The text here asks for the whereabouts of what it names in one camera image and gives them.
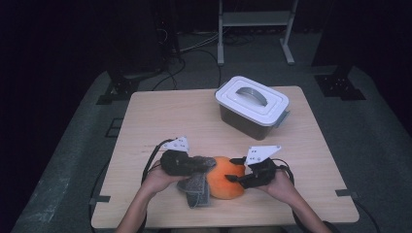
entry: gray carpet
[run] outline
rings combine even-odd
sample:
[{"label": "gray carpet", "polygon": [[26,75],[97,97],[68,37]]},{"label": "gray carpet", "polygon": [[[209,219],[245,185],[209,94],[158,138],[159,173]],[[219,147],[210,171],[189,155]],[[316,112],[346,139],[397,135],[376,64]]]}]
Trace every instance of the gray carpet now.
[{"label": "gray carpet", "polygon": [[[377,91],[373,80],[358,68],[349,78],[366,100],[342,101],[324,97],[315,75],[329,74],[334,67],[313,68],[320,34],[291,35],[295,65],[289,66],[279,45],[280,35],[255,36],[244,46],[226,46],[225,65],[220,70],[215,45],[182,55],[185,68],[176,74],[178,89],[216,88],[241,75],[265,85],[298,85],[308,99],[348,188],[376,219],[381,232],[412,232],[412,140]],[[181,47],[204,40],[181,36]],[[173,60],[175,73],[183,63]],[[163,73],[142,81],[138,91],[152,90],[168,77]],[[98,194],[116,138],[106,137],[112,120],[123,117],[127,101],[96,105],[110,82],[107,73],[96,77],[66,129],[47,170],[33,192],[13,232],[91,232],[88,204]],[[156,90],[173,89],[171,79]],[[359,208],[360,220],[338,224],[341,232],[376,232],[371,219]],[[296,226],[285,226],[300,232]],[[113,230],[96,230],[112,232]]]}]

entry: black cable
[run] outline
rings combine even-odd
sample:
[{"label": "black cable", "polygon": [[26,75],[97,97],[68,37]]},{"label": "black cable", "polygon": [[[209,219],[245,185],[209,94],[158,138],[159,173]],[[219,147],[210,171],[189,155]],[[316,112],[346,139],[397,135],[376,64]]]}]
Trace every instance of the black cable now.
[{"label": "black cable", "polygon": [[158,167],[158,166],[160,166],[160,165],[161,165],[161,164],[157,164],[157,165],[153,166],[151,169],[149,169],[148,173],[150,173],[154,168],[156,168],[156,167]]},{"label": "black cable", "polygon": [[[169,143],[169,142],[172,142],[172,141],[173,141],[172,139],[167,139],[167,140],[164,140],[163,142],[161,142],[159,145],[155,146],[154,151],[152,152],[151,156],[149,157],[148,163],[146,163],[146,167],[143,170],[141,183],[143,183],[145,181],[146,177],[148,176],[149,169],[152,165],[153,160],[155,159],[155,156],[158,153],[158,150],[160,150],[160,148],[163,144]],[[139,229],[137,230],[137,233],[143,233],[143,231],[145,230],[146,220],[147,219],[148,219],[148,212],[146,212],[145,219],[143,219],[142,225],[140,225]]]},{"label": "black cable", "polygon": [[158,83],[152,88],[152,91],[154,91],[161,83],[165,82],[166,80],[168,80],[168,79],[170,79],[170,78],[172,78],[172,80],[173,80],[174,88],[177,88],[177,82],[176,82],[174,76],[177,75],[177,74],[179,74],[179,73],[181,73],[181,72],[186,68],[186,62],[185,62],[185,60],[184,60],[183,58],[181,58],[181,61],[182,61],[182,63],[183,63],[182,68],[181,68],[179,71],[177,71],[176,73],[174,73],[174,74],[169,73],[169,76],[166,77],[166,78],[164,78],[164,79],[161,80],[160,82],[158,82]]},{"label": "black cable", "polygon": [[370,220],[372,221],[373,225],[375,226],[376,232],[380,233],[381,229],[379,228],[378,223],[376,222],[375,218],[372,216],[372,214],[366,209],[366,207],[364,205],[362,205],[359,201],[357,200],[353,200],[354,203],[359,206],[366,214],[367,216],[370,218]]},{"label": "black cable", "polygon": [[285,163],[285,165],[286,165],[288,168],[290,168],[289,164],[288,164],[285,160],[283,160],[283,159],[280,159],[280,158],[272,158],[272,160],[281,161],[281,162]]},{"label": "black cable", "polygon": [[206,53],[208,53],[209,55],[212,56],[212,58],[213,58],[213,59],[215,60],[215,62],[216,62],[216,65],[218,66],[218,70],[219,70],[218,88],[221,87],[221,82],[222,82],[222,69],[221,69],[221,66],[220,66],[219,63],[218,63],[218,59],[217,59],[211,52],[209,52],[209,51],[207,51],[207,50],[188,50],[188,51],[185,51],[184,53],[192,52],[192,51],[206,52]]},{"label": "black cable", "polygon": [[[91,200],[91,199],[93,198],[94,190],[95,190],[96,187],[97,187],[97,183],[99,182],[100,177],[102,176],[104,170],[106,170],[106,168],[109,166],[109,163],[110,163],[110,159],[108,159],[108,161],[105,163],[105,165],[103,166],[103,168],[100,170],[99,174],[97,175],[97,178],[96,178],[96,180],[94,181],[93,188],[91,189],[91,193],[90,193],[90,196],[89,196],[89,200]],[[94,231],[94,228],[93,228],[93,226],[91,225],[91,206],[92,206],[92,205],[88,204],[88,218],[89,218],[89,223],[90,223],[91,232],[94,233],[94,232],[95,232],[95,231]]]},{"label": "black cable", "polygon": [[223,38],[223,43],[225,46],[242,47],[248,45],[249,43],[252,43],[255,40],[255,36],[253,34],[249,36],[251,37],[251,39],[248,39],[246,36],[239,36],[233,33],[226,34]]}]

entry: storage box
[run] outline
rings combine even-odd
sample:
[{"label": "storage box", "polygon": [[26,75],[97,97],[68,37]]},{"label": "storage box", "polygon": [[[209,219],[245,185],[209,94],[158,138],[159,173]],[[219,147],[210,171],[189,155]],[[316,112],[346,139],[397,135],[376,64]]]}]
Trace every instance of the storage box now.
[{"label": "storage box", "polygon": [[263,84],[236,76],[215,93],[221,118],[256,140],[263,140],[289,114],[289,98]]}]

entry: hand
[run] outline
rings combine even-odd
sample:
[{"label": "hand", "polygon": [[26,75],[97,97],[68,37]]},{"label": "hand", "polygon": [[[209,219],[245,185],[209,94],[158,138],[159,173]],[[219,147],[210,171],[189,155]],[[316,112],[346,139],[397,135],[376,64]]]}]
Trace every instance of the hand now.
[{"label": "hand", "polygon": [[299,192],[294,187],[284,170],[277,169],[275,178],[268,185],[257,187],[277,200],[286,204],[292,204],[294,201],[301,199]]},{"label": "hand", "polygon": [[151,170],[149,170],[148,176],[142,183],[141,189],[145,189],[152,194],[156,194],[166,189],[169,184],[178,182],[188,177],[172,177],[167,175],[160,166],[160,161],[156,161]]}]

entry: wooden table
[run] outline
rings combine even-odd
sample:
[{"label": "wooden table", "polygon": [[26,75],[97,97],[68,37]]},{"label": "wooden table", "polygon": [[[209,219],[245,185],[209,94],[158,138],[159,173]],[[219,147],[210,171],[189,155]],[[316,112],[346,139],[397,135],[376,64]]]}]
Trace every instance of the wooden table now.
[{"label": "wooden table", "polygon": [[[136,92],[130,99],[91,220],[95,228],[116,228],[140,186],[142,171],[155,146],[187,136],[189,156],[246,156],[249,146],[279,145],[272,158],[289,163],[295,186],[323,220],[355,222],[359,213],[349,196],[308,102],[298,86],[276,90],[290,99],[288,118],[263,141],[257,141],[221,120],[215,89]],[[160,159],[162,151],[157,154]],[[190,209],[185,193],[172,184],[148,209],[148,228],[294,224],[289,206],[256,189],[233,200],[211,199],[210,207]]]}]

